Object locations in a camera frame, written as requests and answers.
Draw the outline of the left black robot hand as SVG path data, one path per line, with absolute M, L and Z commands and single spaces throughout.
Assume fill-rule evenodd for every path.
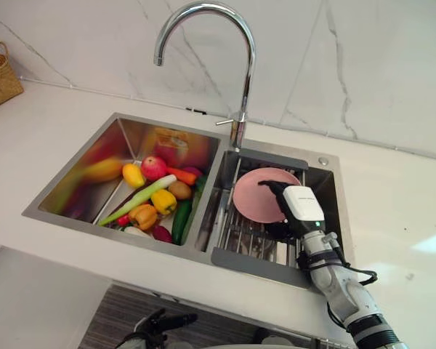
M 175 316 L 167 316 L 166 309 L 161 308 L 160 310 L 151 313 L 146 318 L 140 320 L 135 326 L 135 332 L 142 332 L 148 334 L 153 338 L 162 339 L 164 332 L 179 329 L 184 326 L 193 324 L 198 320 L 198 315 L 196 313 L 186 313 Z

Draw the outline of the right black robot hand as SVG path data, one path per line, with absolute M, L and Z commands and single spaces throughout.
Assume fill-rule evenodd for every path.
M 262 180 L 258 185 L 270 189 L 284 215 L 281 222 L 267 224 L 278 240 L 302 241 L 312 233 L 325 235 L 325 215 L 310 187 L 274 180 Z

